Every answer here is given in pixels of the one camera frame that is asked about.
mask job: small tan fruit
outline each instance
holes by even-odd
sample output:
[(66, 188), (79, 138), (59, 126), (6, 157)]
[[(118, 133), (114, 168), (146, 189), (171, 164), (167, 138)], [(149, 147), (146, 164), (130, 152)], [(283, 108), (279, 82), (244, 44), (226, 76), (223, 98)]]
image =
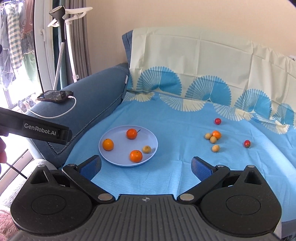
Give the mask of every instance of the small tan fruit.
[(149, 154), (151, 152), (151, 147), (150, 146), (144, 146), (142, 151), (145, 153), (145, 154)]
[(211, 133), (205, 134), (205, 139), (209, 140), (211, 137), (212, 137), (212, 134)]
[(214, 145), (213, 147), (212, 147), (212, 151), (213, 152), (218, 152), (220, 150), (220, 146), (219, 145)]
[(217, 138), (216, 137), (211, 137), (210, 142), (212, 144), (215, 144), (217, 142)]

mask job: smartphone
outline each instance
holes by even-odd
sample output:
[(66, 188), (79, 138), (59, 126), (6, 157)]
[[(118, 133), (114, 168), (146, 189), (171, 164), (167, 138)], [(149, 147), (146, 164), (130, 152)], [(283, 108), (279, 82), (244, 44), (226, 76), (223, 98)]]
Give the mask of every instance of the smartphone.
[(67, 100), (68, 96), (73, 95), (73, 91), (46, 91), (37, 97), (39, 101), (61, 103)]

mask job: pink fabric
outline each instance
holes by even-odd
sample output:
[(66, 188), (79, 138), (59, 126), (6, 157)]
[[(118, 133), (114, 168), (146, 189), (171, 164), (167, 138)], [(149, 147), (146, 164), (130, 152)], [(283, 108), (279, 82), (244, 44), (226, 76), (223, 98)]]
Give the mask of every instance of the pink fabric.
[(24, 26), (24, 33), (28, 34), (33, 31), (33, 17), (34, 17), (34, 0), (25, 0), (27, 22)]
[(17, 228), (14, 225), (9, 214), (0, 211), (0, 241), (6, 241), (11, 238)]

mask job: crosshair logo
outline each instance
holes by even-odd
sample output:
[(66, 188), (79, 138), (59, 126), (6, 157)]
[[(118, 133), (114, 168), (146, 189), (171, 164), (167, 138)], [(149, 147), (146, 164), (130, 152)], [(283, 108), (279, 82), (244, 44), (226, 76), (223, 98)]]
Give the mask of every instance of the crosshair logo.
[(142, 198), (142, 201), (144, 201), (144, 202), (148, 202), (148, 201), (150, 201), (150, 198), (148, 198), (148, 197), (144, 197), (144, 198)]

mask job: plate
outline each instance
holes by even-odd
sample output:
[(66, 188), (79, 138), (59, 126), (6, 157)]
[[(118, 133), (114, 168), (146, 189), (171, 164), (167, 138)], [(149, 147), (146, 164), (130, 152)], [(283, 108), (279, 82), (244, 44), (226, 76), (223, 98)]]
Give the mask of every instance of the plate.
[[(136, 129), (138, 135), (136, 139), (130, 140), (126, 137), (128, 129)], [(104, 150), (102, 143), (105, 139), (111, 139), (114, 142), (114, 148), (111, 151)], [(145, 154), (142, 152), (144, 146), (150, 146), (152, 152)], [(155, 154), (158, 147), (156, 136), (149, 130), (140, 126), (118, 126), (107, 131), (99, 141), (99, 151), (101, 155), (110, 163), (121, 167), (134, 167), (144, 164)], [(140, 150), (143, 154), (142, 161), (134, 163), (129, 159), (133, 150)]]

